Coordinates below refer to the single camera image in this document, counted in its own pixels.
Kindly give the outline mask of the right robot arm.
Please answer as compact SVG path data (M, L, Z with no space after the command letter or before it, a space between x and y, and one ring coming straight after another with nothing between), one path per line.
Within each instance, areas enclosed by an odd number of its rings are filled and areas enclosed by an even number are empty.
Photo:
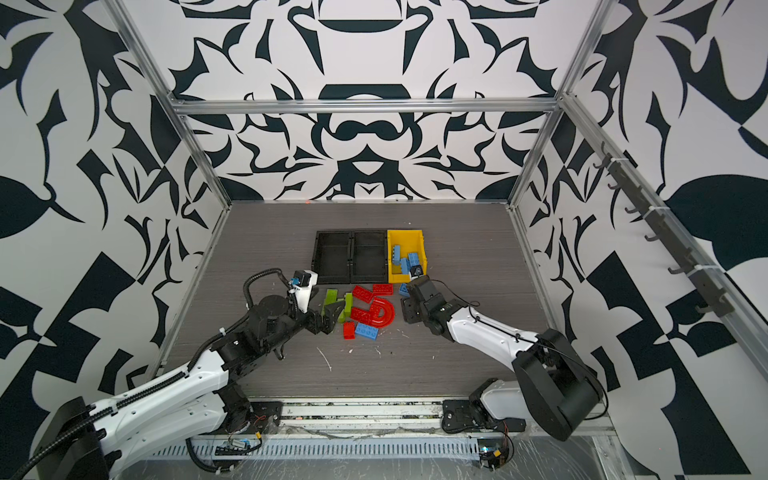
M533 422L565 441L582 422L596 418L590 412L599 403L608 402L595 373L559 331L534 333L496 321L461 298L445 299L426 275L406 289L406 322L422 323L436 336L489 356L516 378L489 378L467 399L444 401L443 431L523 432Z

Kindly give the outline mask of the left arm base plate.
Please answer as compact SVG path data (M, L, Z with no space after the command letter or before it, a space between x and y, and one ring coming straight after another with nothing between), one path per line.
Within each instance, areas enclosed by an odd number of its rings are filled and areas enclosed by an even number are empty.
M248 407L241 403L226 413L220 430L227 434L272 433L281 424L283 406L281 401L256 401Z

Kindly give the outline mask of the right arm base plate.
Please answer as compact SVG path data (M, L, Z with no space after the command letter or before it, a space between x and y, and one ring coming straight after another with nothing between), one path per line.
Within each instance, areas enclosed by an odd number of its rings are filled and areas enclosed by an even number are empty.
M448 434L464 432L524 432L527 422L521 418L493 418L479 401L444 400L442 402L441 429Z

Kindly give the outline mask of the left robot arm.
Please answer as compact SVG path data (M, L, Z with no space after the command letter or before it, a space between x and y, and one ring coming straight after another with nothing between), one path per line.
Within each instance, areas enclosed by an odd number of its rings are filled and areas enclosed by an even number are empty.
M319 276L278 268L243 284L246 313L206 340L185 364L92 404L77 398L60 407L34 454L14 473L24 479L113 479L178 442L223 429L241 432L255 413L240 380L302 331L331 333L334 319L311 308Z

